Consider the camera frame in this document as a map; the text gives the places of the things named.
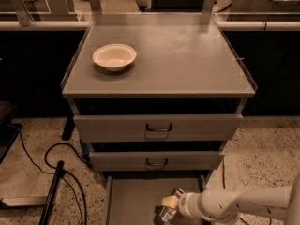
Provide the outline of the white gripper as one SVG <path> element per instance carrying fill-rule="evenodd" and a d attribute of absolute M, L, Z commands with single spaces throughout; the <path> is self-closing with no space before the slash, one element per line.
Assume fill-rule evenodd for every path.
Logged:
<path fill-rule="evenodd" d="M 200 209 L 198 207 L 198 193 L 183 193 L 180 197 L 175 195 L 167 196 L 162 199 L 162 205 L 171 209 L 176 209 L 178 205 L 178 211 L 181 215 L 187 218 L 199 218 Z"/>

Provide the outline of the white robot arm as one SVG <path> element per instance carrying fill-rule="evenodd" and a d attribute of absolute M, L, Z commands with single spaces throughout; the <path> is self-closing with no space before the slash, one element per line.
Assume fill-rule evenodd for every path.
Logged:
<path fill-rule="evenodd" d="M 300 175 L 293 185 L 243 191 L 210 188 L 201 193 L 177 188 L 172 196 L 162 199 L 159 214 L 171 222 L 176 214 L 185 218 L 204 219 L 233 225 L 240 214 L 281 219 L 284 225 L 300 225 Z"/>

